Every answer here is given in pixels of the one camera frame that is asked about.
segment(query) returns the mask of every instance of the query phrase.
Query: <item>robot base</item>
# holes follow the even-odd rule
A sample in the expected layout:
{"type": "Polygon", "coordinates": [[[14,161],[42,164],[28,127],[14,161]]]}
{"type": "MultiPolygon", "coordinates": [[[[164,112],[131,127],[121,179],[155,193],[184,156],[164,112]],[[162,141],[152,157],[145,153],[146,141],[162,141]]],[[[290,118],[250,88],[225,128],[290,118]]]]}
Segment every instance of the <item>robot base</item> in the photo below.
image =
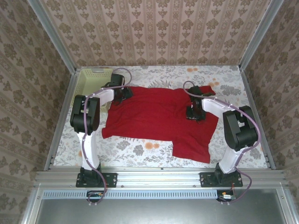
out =
{"type": "MultiPolygon", "coordinates": [[[[98,171],[101,172],[101,166],[99,165],[97,168],[98,171]]],[[[117,173],[102,173],[103,177],[106,180],[106,184],[108,188],[116,188],[117,184],[117,173]]],[[[103,188],[104,183],[94,170],[87,170],[81,167],[80,173],[78,173],[77,188],[103,188]]]]}
{"type": "Polygon", "coordinates": [[[202,188],[232,187],[232,184],[235,187],[243,187],[242,177],[239,172],[235,171],[230,174],[224,174],[218,163],[214,172],[200,173],[199,176],[202,188]]]}

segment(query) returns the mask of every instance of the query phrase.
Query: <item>patterned wallpaper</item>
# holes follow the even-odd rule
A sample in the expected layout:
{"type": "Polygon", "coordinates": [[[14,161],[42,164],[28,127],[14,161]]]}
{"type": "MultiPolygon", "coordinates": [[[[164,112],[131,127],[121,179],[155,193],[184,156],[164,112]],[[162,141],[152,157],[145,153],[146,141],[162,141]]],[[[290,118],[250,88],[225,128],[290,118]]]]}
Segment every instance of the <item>patterned wallpaper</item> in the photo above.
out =
{"type": "Polygon", "coordinates": [[[0,0],[0,223],[21,219],[69,79],[29,4],[0,0]]]}
{"type": "Polygon", "coordinates": [[[299,205],[299,0],[285,0],[245,70],[272,155],[299,205]]]}
{"type": "Polygon", "coordinates": [[[42,0],[77,66],[239,63],[270,0],[42,0]]]}

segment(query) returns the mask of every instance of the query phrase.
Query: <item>plastic basket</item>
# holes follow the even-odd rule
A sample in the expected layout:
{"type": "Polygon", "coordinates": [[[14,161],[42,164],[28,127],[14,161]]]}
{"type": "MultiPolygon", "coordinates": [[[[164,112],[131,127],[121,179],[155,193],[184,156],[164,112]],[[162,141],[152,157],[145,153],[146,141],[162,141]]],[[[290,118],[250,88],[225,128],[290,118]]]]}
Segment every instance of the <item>plastic basket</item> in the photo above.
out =
{"type": "MultiPolygon", "coordinates": [[[[113,69],[109,68],[82,69],[79,74],[71,105],[73,106],[76,95],[90,95],[99,90],[106,83],[110,82],[112,72],[113,69]]],[[[100,110],[101,112],[106,112],[107,107],[104,105],[100,110]]]]}

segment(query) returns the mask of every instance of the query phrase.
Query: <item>floral tablecloth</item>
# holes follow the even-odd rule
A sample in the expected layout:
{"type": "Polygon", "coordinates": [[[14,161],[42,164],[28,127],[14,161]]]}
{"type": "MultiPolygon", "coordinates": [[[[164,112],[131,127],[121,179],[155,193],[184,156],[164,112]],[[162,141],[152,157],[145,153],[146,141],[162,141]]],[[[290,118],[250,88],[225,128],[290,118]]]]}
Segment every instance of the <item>floral tablecloth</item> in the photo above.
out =
{"type": "MultiPolygon", "coordinates": [[[[191,80],[196,85],[210,85],[219,99],[236,106],[249,105],[244,84],[237,66],[133,66],[126,67],[132,74],[131,86],[148,88],[182,88],[184,81],[191,80]]],[[[119,71],[128,79],[128,74],[119,71]]],[[[79,139],[70,125],[71,108],[64,125],[63,134],[55,156],[54,166],[80,166],[82,154],[79,139]]],[[[97,130],[97,155],[102,166],[110,167],[215,167],[227,147],[224,139],[223,123],[218,125],[209,144],[210,164],[181,159],[172,156],[171,141],[110,137],[103,139],[101,129],[105,127],[107,113],[100,114],[97,130]]],[[[241,168],[266,168],[261,146],[246,153],[241,168]]]]}

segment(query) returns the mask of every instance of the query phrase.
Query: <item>red cloth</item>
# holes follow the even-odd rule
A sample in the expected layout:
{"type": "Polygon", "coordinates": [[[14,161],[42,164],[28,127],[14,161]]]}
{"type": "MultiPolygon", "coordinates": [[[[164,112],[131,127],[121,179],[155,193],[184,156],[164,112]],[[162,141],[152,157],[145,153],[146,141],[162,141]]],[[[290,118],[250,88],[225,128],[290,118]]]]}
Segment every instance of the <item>red cloth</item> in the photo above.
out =
{"type": "MultiPolygon", "coordinates": [[[[210,163],[208,144],[218,118],[206,113],[206,120],[186,119],[190,97],[183,89],[131,87],[133,97],[108,111],[103,138],[113,135],[138,139],[172,141],[172,155],[210,163]]],[[[213,92],[202,86],[203,93],[213,92]]]]}

